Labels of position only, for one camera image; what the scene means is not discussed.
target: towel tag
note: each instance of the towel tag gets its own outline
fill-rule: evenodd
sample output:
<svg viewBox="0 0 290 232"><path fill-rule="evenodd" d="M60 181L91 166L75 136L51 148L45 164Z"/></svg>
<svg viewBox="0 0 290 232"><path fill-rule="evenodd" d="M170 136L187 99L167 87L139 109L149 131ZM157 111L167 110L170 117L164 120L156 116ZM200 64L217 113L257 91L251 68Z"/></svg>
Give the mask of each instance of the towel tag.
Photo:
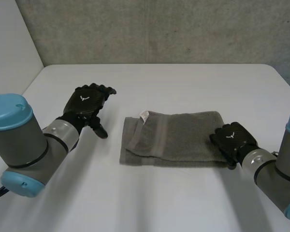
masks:
<svg viewBox="0 0 290 232"><path fill-rule="evenodd" d="M144 111L142 111L141 113L140 113L140 116L141 116L141 118L143 119L143 121L144 121L144 123L143 123L143 125L146 123L146 120L148 119L148 117L149 117L149 112L148 112L148 110L144 110Z"/></svg>

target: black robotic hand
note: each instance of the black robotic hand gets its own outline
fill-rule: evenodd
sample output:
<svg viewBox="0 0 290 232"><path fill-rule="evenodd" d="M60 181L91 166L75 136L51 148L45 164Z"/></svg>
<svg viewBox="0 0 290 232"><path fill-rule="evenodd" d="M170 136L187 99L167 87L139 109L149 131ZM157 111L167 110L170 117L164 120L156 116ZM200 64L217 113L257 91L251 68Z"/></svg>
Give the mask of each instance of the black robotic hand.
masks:
<svg viewBox="0 0 290 232"><path fill-rule="evenodd" d="M116 94L116 90L104 85L91 84L78 87L64 107L63 116L77 117L73 121L78 121L78 124L81 119L82 126L90 126L97 136L105 139L108 135L100 124L97 114L111 94Z"/></svg>
<svg viewBox="0 0 290 232"><path fill-rule="evenodd" d="M209 138L219 147L231 170L236 168L236 163L242 164L250 151L258 148L255 138L238 122L215 129L215 134L211 134Z"/></svg>

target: logo on robotic hand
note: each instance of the logo on robotic hand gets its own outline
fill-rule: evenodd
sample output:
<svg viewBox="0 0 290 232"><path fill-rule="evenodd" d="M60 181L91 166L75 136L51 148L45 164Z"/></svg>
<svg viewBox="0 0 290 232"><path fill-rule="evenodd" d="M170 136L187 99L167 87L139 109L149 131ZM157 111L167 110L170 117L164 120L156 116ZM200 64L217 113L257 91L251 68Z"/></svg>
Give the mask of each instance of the logo on robotic hand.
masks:
<svg viewBox="0 0 290 232"><path fill-rule="evenodd" d="M226 136L226 138L228 138L228 139L230 139L230 138L234 139L234 135L235 135L235 133L233 132L232 135L230 135L230 136Z"/></svg>
<svg viewBox="0 0 290 232"><path fill-rule="evenodd" d="M83 98L82 96L80 96L81 97L81 99L82 99L82 102L84 101L84 100L87 100L87 99L89 99L90 97L87 97L87 98Z"/></svg>

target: folded towel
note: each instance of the folded towel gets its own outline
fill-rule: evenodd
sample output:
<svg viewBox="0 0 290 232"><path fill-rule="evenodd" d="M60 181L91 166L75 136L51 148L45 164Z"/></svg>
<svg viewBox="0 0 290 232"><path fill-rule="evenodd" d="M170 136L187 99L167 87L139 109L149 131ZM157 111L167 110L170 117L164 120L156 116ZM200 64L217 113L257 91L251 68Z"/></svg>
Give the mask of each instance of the folded towel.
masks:
<svg viewBox="0 0 290 232"><path fill-rule="evenodd" d="M218 112L163 115L149 112L143 119L125 119L121 164L169 167L225 167L226 160L209 141L223 125Z"/></svg>

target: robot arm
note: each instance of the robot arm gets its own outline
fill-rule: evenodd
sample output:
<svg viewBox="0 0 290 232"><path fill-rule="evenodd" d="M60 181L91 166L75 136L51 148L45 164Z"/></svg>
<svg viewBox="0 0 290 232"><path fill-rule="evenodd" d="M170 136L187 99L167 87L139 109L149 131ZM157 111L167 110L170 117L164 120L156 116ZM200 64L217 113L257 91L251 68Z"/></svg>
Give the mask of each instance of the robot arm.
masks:
<svg viewBox="0 0 290 232"><path fill-rule="evenodd" d="M290 119L279 155L258 147L256 140L239 123L227 124L210 136L234 169L239 162L263 193L290 220Z"/></svg>
<svg viewBox="0 0 290 232"><path fill-rule="evenodd" d="M76 147L84 126L107 138L97 114L111 94L116 91L96 84L77 88L63 116L43 130L22 96L0 95L0 156L8 165L0 179L4 186L0 196L7 189L21 196L37 196Z"/></svg>

